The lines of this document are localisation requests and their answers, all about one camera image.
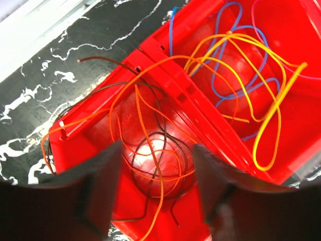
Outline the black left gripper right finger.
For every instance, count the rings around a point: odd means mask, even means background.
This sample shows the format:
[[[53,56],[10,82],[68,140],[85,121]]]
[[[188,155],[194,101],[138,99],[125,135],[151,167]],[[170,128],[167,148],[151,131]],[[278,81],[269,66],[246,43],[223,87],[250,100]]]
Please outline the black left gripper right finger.
[[[299,189],[258,179],[200,144],[193,159],[213,240],[320,240],[320,184]]]

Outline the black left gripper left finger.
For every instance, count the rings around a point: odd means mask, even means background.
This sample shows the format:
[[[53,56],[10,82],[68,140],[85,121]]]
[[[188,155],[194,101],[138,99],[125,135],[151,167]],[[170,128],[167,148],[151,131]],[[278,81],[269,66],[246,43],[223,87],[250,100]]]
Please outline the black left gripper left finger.
[[[1,182],[1,240],[105,240],[122,143],[38,185]]]

